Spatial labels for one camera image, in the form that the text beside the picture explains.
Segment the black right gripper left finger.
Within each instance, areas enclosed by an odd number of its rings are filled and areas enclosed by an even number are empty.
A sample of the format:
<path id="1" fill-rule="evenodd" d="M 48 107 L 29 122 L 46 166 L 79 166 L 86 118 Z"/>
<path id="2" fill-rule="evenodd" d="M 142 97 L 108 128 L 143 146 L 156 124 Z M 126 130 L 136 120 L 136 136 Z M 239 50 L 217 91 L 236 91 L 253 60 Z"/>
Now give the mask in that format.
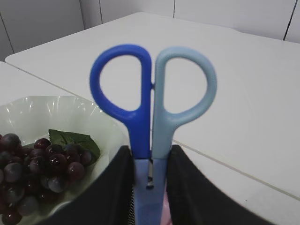
<path id="1" fill-rule="evenodd" d="M 47 225 L 126 225 L 134 162 L 123 145 L 101 175 L 76 199 L 46 219 Z"/>

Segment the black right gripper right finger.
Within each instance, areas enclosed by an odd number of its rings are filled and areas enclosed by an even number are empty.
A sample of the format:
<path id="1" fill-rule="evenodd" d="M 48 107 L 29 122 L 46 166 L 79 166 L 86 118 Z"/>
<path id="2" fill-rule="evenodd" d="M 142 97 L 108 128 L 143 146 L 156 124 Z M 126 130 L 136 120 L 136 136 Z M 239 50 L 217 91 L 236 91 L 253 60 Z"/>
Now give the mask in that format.
<path id="1" fill-rule="evenodd" d="M 273 192 L 236 202 L 213 184 L 179 145 L 167 163 L 167 196 L 174 225 L 298 225 L 300 203 Z"/>

